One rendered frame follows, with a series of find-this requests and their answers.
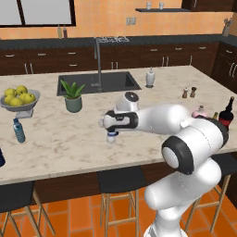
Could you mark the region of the black stool with wooden legs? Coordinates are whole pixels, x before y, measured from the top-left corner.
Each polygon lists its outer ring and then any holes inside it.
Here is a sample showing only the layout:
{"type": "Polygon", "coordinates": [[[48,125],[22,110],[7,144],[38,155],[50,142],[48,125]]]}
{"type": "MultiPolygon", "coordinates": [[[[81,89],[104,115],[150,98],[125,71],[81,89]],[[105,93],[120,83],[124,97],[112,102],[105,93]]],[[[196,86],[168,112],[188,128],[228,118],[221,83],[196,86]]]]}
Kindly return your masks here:
{"type": "Polygon", "coordinates": [[[100,221],[105,222],[104,237],[107,237],[109,227],[128,222],[135,223],[135,237],[139,237],[139,190],[146,186],[142,168],[116,168],[98,171],[96,175],[101,192],[100,221]],[[110,203],[123,199],[129,200],[129,216],[110,221],[110,203]]]}
{"type": "Polygon", "coordinates": [[[187,222],[185,225],[185,230],[187,231],[189,229],[189,225],[191,223],[191,220],[193,219],[193,213],[196,209],[199,208],[206,208],[206,207],[211,207],[215,206],[215,215],[213,217],[211,227],[210,227],[210,232],[213,232],[217,223],[218,219],[218,214],[221,209],[225,193],[228,189],[228,185],[231,179],[232,174],[237,173],[237,160],[231,155],[231,154],[218,154],[218,155],[213,155],[212,159],[218,163],[220,169],[221,169],[221,176],[224,178],[221,190],[219,190],[217,187],[214,187],[214,190],[218,194],[218,200],[215,202],[210,202],[210,203],[205,203],[201,204],[200,201],[201,199],[198,198],[192,205],[189,217],[187,218],[187,222]]]}
{"type": "Polygon", "coordinates": [[[4,226],[0,228],[0,237],[4,237],[6,225],[9,220],[17,236],[21,237],[14,217],[24,215],[28,216],[37,237],[43,237],[40,232],[41,216],[44,216],[52,234],[56,234],[39,195],[34,188],[34,181],[0,185],[0,213],[6,214],[4,226]]]}

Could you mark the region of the green plant in grey pot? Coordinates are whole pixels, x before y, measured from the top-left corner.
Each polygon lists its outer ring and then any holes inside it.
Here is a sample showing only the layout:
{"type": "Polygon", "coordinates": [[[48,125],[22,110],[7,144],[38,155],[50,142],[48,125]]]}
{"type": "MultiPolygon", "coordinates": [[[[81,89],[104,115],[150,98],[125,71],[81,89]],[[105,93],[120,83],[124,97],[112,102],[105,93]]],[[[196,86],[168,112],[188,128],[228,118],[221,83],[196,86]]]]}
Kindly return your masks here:
{"type": "Polygon", "coordinates": [[[76,82],[69,85],[66,81],[61,80],[63,88],[66,90],[65,104],[67,111],[71,113],[78,113],[82,109],[81,91],[84,84],[78,86],[76,82]]]}

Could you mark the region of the dark sink basin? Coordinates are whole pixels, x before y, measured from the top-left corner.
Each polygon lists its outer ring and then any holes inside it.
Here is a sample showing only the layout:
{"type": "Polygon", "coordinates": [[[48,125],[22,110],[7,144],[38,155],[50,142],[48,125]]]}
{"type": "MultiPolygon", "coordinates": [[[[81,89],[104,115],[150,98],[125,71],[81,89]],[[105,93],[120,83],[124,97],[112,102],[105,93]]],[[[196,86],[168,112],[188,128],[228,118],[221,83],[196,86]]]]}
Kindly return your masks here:
{"type": "MultiPolygon", "coordinates": [[[[101,75],[101,80],[103,93],[134,91],[141,89],[139,84],[128,71],[104,72],[101,75]]],[[[84,94],[96,94],[99,88],[97,73],[60,75],[58,77],[57,96],[63,96],[67,93],[61,84],[62,81],[67,82],[69,85],[72,85],[73,82],[76,82],[78,86],[82,86],[84,84],[84,88],[82,89],[84,94]]]]}

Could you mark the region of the white soap dispenser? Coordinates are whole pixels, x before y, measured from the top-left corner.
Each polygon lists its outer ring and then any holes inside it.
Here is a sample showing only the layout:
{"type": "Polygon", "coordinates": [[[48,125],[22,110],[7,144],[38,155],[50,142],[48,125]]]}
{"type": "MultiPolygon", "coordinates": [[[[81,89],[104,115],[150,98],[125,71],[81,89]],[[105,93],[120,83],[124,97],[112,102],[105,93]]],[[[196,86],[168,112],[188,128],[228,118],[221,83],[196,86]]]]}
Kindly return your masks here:
{"type": "Polygon", "coordinates": [[[149,69],[149,71],[146,73],[146,87],[147,88],[153,88],[154,87],[154,81],[155,81],[155,73],[153,72],[153,69],[149,69]]]}

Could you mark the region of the grey tap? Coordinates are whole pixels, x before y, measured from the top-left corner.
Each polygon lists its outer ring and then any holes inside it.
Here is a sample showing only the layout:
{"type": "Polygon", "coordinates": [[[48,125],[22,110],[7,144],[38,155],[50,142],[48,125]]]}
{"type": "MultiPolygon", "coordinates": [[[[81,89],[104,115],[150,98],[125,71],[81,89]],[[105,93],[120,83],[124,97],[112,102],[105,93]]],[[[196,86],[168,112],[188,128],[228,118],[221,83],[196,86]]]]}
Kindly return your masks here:
{"type": "Polygon", "coordinates": [[[101,56],[100,56],[100,45],[97,37],[94,37],[94,59],[97,60],[98,66],[98,92],[103,91],[102,87],[102,72],[101,72],[101,56]]]}

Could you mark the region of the long dark brown cupboard run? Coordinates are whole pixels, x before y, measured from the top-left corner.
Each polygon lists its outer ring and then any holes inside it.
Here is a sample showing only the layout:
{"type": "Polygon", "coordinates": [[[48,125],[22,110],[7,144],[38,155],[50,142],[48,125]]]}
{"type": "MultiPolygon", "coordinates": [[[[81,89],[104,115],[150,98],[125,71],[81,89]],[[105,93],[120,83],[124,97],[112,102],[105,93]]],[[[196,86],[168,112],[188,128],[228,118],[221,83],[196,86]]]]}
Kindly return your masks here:
{"type": "MultiPolygon", "coordinates": [[[[101,69],[192,65],[212,71],[217,43],[102,46],[101,69]]],[[[0,76],[98,69],[92,46],[0,50],[0,76]]]]}

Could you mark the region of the blue plastic water bottle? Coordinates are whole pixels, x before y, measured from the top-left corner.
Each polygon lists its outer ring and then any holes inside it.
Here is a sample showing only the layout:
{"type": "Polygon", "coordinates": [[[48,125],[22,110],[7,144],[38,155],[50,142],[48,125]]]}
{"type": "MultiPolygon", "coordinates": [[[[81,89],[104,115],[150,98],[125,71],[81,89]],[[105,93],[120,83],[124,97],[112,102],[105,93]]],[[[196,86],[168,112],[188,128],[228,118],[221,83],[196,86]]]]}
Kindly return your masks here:
{"type": "Polygon", "coordinates": [[[13,129],[19,143],[24,143],[26,140],[23,127],[17,118],[13,119],[13,129]]]}

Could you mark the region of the pink round bottle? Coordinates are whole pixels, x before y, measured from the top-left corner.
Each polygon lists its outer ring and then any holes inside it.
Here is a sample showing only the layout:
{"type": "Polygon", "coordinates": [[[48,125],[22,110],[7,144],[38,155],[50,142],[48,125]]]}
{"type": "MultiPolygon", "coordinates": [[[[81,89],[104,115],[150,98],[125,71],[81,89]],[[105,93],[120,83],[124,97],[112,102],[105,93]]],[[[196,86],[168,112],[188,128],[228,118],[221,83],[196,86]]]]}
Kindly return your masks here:
{"type": "Polygon", "coordinates": [[[193,113],[192,113],[193,118],[197,117],[206,117],[206,112],[204,110],[203,106],[199,106],[193,113]]]}

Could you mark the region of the grey fruit bowl on stand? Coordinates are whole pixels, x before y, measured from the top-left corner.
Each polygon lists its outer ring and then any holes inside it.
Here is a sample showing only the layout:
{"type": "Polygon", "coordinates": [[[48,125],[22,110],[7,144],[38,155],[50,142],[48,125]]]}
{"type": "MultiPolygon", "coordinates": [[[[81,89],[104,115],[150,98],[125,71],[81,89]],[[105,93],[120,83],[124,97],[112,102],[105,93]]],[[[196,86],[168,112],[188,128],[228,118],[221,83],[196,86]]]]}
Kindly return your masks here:
{"type": "Polygon", "coordinates": [[[35,96],[35,100],[30,104],[23,105],[23,106],[9,106],[4,102],[4,96],[2,96],[0,99],[0,106],[4,107],[8,111],[16,112],[17,119],[31,118],[33,114],[33,108],[35,107],[38,100],[40,99],[41,94],[37,90],[30,90],[30,93],[32,93],[35,96]]]}

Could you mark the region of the hob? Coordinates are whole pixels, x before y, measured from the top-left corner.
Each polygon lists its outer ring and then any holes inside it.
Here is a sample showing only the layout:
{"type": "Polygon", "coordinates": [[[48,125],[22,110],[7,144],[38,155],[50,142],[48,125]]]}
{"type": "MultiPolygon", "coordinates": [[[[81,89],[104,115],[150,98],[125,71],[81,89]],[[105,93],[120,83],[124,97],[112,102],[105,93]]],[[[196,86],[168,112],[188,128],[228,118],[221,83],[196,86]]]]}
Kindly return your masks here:
{"type": "Polygon", "coordinates": [[[130,40],[126,36],[97,37],[100,44],[128,43],[130,40]]]}

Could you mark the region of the dark blue bottle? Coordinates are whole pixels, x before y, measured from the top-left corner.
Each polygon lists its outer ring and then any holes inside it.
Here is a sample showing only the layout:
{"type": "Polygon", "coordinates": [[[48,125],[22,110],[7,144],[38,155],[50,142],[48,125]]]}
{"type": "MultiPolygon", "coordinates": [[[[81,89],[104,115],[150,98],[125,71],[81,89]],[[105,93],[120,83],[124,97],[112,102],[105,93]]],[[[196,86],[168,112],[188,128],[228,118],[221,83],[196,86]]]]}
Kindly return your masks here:
{"type": "Polygon", "coordinates": [[[1,150],[1,148],[0,148],[0,168],[1,168],[2,166],[4,166],[5,163],[6,163],[6,161],[5,161],[5,159],[4,159],[2,150],[1,150]]]}

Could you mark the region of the dark red wine bottle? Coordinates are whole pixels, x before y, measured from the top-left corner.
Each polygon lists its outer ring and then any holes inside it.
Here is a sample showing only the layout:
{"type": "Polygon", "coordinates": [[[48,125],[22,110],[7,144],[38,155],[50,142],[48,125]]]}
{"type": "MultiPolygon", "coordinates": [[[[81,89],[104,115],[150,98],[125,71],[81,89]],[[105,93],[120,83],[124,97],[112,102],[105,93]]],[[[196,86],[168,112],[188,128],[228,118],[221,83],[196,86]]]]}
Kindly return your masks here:
{"type": "Polygon", "coordinates": [[[228,103],[228,105],[226,106],[226,108],[221,111],[219,113],[219,116],[218,116],[218,121],[223,125],[225,126],[226,128],[229,128],[234,116],[232,114],[232,104],[233,104],[233,101],[234,101],[234,97],[232,96],[230,98],[230,101],[228,103]]]}

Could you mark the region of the short dark brown cupboard run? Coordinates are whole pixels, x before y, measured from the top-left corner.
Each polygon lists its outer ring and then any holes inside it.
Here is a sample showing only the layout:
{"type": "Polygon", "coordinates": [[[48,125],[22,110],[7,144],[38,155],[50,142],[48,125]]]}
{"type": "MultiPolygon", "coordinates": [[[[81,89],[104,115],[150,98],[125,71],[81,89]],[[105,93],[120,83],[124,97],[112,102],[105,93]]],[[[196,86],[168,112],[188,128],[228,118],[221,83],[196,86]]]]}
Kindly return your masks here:
{"type": "Polygon", "coordinates": [[[237,46],[219,45],[211,78],[237,94],[237,46]]]}

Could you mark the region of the black-framed window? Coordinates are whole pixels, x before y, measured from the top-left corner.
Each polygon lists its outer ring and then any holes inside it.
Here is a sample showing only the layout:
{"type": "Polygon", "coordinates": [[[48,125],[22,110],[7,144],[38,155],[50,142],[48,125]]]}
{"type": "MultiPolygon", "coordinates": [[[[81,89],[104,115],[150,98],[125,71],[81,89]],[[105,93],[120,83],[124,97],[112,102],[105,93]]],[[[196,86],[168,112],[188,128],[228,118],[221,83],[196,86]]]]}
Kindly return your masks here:
{"type": "Polygon", "coordinates": [[[0,0],[0,28],[75,25],[74,0],[0,0]]]}

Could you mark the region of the grey pot with utensils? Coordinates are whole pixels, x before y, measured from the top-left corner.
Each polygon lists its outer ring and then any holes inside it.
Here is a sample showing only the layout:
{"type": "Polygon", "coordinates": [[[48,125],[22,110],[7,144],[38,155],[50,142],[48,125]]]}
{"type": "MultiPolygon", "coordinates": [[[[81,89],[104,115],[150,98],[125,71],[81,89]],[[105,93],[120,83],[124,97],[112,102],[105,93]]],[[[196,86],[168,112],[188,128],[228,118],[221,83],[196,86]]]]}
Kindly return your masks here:
{"type": "Polygon", "coordinates": [[[230,33],[232,18],[230,18],[230,19],[225,18],[224,19],[224,24],[225,24],[225,26],[224,26],[223,31],[222,31],[222,36],[227,37],[227,36],[229,36],[229,33],[230,33]]]}

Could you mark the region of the dark wall shelf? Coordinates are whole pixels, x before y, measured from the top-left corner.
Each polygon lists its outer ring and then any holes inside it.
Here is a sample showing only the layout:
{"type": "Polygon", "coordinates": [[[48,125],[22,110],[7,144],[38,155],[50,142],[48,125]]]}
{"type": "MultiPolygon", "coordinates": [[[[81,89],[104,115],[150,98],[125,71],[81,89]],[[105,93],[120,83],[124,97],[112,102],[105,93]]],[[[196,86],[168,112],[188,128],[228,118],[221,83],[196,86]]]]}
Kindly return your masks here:
{"type": "Polygon", "coordinates": [[[151,8],[151,9],[146,9],[146,8],[135,8],[135,11],[138,12],[147,12],[147,13],[175,13],[175,12],[191,12],[189,9],[183,9],[183,8],[151,8]]]}

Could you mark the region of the dark brown wall cupboard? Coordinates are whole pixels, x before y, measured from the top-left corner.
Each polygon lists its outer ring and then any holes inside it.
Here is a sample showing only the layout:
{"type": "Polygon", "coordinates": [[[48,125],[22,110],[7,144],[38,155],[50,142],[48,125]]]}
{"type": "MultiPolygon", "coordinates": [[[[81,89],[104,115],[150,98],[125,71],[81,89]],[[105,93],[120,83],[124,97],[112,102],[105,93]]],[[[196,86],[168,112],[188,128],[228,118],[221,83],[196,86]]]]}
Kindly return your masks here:
{"type": "Polygon", "coordinates": [[[182,0],[181,8],[196,12],[231,12],[235,0],[182,0]]]}

